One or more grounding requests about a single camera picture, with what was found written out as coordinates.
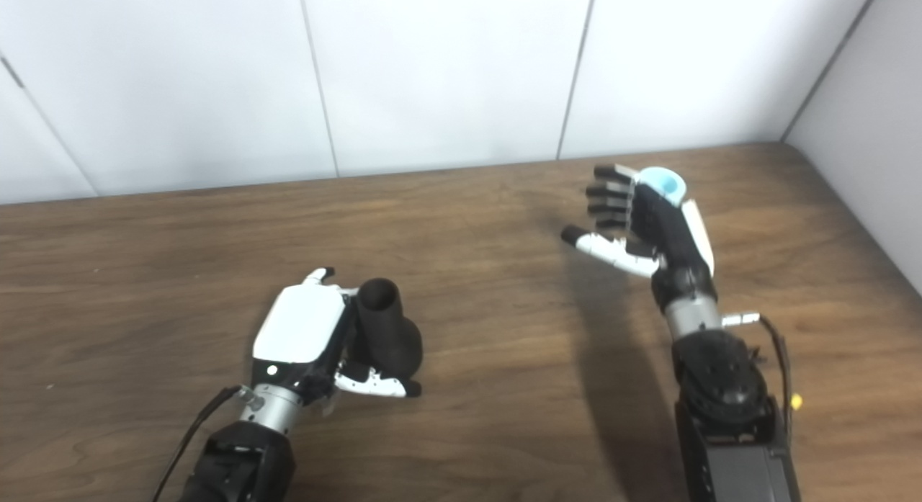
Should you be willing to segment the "right white and black hand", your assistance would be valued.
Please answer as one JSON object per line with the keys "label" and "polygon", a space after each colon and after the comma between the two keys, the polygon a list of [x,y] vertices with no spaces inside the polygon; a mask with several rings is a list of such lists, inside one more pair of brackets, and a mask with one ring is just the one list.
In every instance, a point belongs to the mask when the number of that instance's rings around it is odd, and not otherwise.
{"label": "right white and black hand", "polygon": [[612,268],[649,279],[662,311],[682,299],[717,301],[710,238],[686,193],[685,181],[664,167],[596,165],[585,191],[595,230],[569,224],[560,238]]}

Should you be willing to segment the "left white and black hand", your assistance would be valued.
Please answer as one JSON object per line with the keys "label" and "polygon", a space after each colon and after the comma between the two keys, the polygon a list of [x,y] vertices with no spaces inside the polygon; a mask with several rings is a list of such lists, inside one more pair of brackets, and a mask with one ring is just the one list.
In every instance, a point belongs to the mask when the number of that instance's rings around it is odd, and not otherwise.
{"label": "left white and black hand", "polygon": [[297,407],[353,393],[415,399],[424,361],[418,326],[404,312],[391,279],[357,288],[330,283],[332,268],[313,270],[274,299],[251,351],[254,406]]}

